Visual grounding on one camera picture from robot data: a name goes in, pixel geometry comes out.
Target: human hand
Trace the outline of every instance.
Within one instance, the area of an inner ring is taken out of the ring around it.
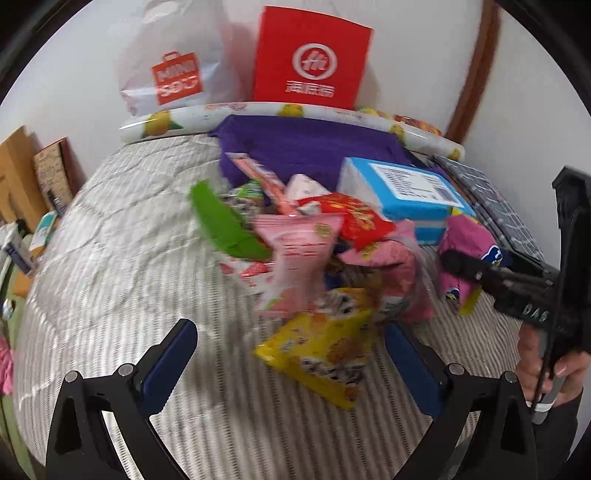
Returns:
[[[523,323],[519,329],[519,363],[515,373],[521,383],[521,388],[527,401],[532,401],[535,393],[535,386],[538,376],[542,370],[542,359],[539,356],[540,337],[536,329],[527,323]],[[564,403],[577,398],[583,390],[583,381],[591,364],[591,355],[586,352],[572,351],[563,356],[554,366],[555,377],[566,377],[560,393],[556,397],[554,406],[558,407]],[[542,393],[552,390],[552,380],[546,372]]]

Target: blue gripper pad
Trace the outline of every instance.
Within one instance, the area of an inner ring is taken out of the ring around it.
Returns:
[[[443,394],[447,387],[445,364],[433,350],[418,342],[412,334],[406,335],[403,331],[405,327],[396,322],[386,325],[386,350],[418,409],[436,419],[443,409]]]
[[[195,324],[186,319],[181,319],[180,322],[184,323],[180,326],[177,334],[169,339],[169,333],[164,339],[163,343],[168,343],[168,345],[165,346],[154,367],[142,382],[141,410],[145,417],[162,411],[197,347],[197,327]]]

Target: quilted bed sheet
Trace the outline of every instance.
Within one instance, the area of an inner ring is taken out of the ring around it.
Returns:
[[[281,322],[261,320],[253,298],[224,277],[187,200],[200,179],[225,188],[219,157],[217,140],[205,135],[127,145],[76,197],[22,321],[14,402],[25,442],[43,463],[65,373],[111,374],[186,317],[199,344],[152,423],[189,478],[390,480],[430,419],[380,342],[349,412],[252,354]],[[414,327],[423,342],[473,374],[498,377],[514,368],[515,320],[501,317],[487,296],[459,318],[427,287],[437,316]],[[127,474],[141,478],[113,417],[106,418]],[[465,434],[474,426],[471,417]]]

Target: plaid cloth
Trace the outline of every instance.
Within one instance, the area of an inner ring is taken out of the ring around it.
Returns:
[[[482,223],[499,237],[501,247],[508,242],[513,250],[544,260],[544,254],[528,228],[486,175],[439,155],[429,160],[443,168],[469,197],[473,197],[472,207]]]

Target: red paper bag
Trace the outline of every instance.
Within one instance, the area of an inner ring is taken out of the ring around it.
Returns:
[[[265,7],[254,100],[353,109],[371,34],[331,15]]]
[[[162,63],[152,67],[159,105],[203,91],[199,63],[194,53],[181,55],[172,51],[162,60]]]

